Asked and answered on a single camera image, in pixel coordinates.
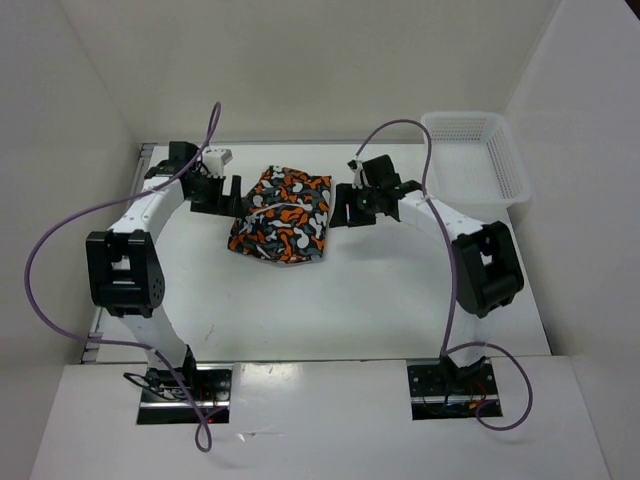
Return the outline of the orange camouflage shorts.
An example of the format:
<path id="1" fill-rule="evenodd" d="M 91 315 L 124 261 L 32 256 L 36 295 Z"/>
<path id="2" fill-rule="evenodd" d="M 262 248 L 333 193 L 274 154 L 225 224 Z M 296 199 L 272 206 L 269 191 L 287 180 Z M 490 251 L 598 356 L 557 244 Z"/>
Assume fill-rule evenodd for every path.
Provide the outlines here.
<path id="1" fill-rule="evenodd" d="M 232 224 L 227 248 L 280 264 L 323 257 L 332 177 L 269 166 L 242 198 L 246 213 Z"/>

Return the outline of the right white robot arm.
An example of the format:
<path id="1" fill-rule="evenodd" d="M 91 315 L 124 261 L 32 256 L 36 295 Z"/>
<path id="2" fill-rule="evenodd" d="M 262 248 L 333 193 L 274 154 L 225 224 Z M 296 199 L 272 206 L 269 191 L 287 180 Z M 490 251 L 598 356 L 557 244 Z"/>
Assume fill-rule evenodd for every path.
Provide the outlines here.
<path id="1" fill-rule="evenodd" d="M 487 224 L 466 216 L 426 194 L 419 182 L 402 181 L 387 155 L 364 162 L 354 159 L 348 167 L 354 179 L 336 187 L 332 228 L 370 226 L 379 215 L 385 215 L 439 240 L 446 249 L 451 298 L 438 358 L 438 378 L 446 393 L 464 391 L 479 375 L 485 358 L 471 365 L 451 358 L 456 309 L 482 319 L 509 305 L 524 287 L 509 228 L 501 221 Z"/>

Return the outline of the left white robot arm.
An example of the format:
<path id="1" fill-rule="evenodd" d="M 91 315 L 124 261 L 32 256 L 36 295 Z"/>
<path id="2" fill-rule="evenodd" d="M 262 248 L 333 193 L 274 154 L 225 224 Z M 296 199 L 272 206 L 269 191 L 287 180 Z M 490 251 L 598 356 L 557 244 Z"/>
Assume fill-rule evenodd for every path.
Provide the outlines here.
<path id="1" fill-rule="evenodd" d="M 145 383 L 185 400 L 203 384 L 190 347 L 174 330 L 162 305 L 166 282 L 155 242 L 184 203 L 195 212 L 238 217 L 241 179 L 233 176 L 223 192 L 228 149 L 172 142 L 167 159 L 151 167 L 140 193 L 108 230 L 86 239 L 89 285 L 94 304 L 121 320 L 143 345 L 149 372 Z"/>

